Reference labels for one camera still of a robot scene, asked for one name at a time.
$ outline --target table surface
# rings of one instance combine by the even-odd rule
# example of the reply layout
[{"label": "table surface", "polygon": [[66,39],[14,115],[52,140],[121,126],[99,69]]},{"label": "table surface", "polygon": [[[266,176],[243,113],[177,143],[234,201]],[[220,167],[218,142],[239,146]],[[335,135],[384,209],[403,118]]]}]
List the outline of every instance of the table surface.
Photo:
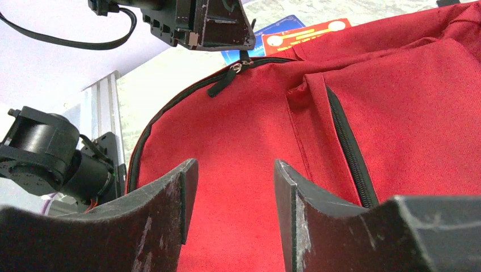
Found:
[{"label": "table surface", "polygon": [[[348,18],[351,25],[437,7],[435,0],[251,0],[243,5],[254,31],[286,16],[297,16],[306,26]],[[220,52],[170,48],[117,81],[125,160],[151,118],[176,94],[225,67]]]}]

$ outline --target card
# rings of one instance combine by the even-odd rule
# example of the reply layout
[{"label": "card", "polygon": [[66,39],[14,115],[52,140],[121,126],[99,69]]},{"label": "card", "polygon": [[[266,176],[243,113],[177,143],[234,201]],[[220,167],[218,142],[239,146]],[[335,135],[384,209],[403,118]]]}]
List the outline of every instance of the card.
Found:
[{"label": "card", "polygon": [[275,54],[289,49],[293,45],[305,43],[326,33],[339,31],[348,27],[351,27],[349,20],[343,18],[279,33],[265,33],[262,35],[265,55]]},{"label": "card", "polygon": [[[253,50],[248,51],[249,56],[250,57],[265,56],[264,46],[263,46],[262,37],[261,37],[262,35],[278,33],[282,31],[296,29],[299,27],[305,27],[305,25],[295,15],[290,15],[267,27],[264,27],[259,31],[256,31],[254,33],[254,35],[256,36],[256,45]],[[239,60],[239,50],[223,51],[222,55],[227,65],[230,65],[233,62],[236,62]]]}]

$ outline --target blue card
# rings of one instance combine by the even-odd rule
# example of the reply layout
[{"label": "blue card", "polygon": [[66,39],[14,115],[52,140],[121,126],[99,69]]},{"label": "blue card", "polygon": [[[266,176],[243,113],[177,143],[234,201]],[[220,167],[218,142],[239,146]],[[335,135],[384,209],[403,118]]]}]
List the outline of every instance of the blue card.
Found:
[{"label": "blue card", "polygon": [[[289,15],[267,27],[264,27],[259,31],[256,31],[254,33],[254,35],[256,36],[256,45],[253,50],[248,51],[249,56],[250,57],[265,56],[264,45],[262,43],[262,37],[261,37],[262,35],[274,34],[274,33],[293,30],[301,27],[305,27],[305,25],[295,15]],[[239,60],[239,50],[222,51],[222,55],[227,65]]]}]

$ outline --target zipper slider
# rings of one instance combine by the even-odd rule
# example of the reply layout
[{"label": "zipper slider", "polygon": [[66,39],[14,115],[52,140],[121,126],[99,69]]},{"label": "zipper slider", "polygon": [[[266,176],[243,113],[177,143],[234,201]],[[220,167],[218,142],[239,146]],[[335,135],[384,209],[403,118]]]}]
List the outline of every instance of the zipper slider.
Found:
[{"label": "zipper slider", "polygon": [[239,74],[244,67],[248,68],[248,66],[252,64],[254,64],[254,61],[249,60],[249,61],[241,61],[240,63],[236,63],[230,66],[226,76],[221,80],[219,80],[216,84],[214,84],[210,89],[208,89],[207,94],[210,97],[216,97],[220,92],[222,92],[222,90],[227,88],[227,86],[229,86],[232,83],[235,76]]}]

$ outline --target red card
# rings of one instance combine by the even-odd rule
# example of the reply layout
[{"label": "red card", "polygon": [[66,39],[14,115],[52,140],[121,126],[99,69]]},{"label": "red card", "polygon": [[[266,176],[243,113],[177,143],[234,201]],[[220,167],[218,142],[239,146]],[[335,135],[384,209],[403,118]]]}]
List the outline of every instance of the red card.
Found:
[{"label": "red card", "polygon": [[279,51],[291,48],[293,45],[305,43],[323,34],[339,31],[351,27],[348,19],[338,19],[321,24],[311,25],[294,30],[262,35],[265,55],[272,55]]}]

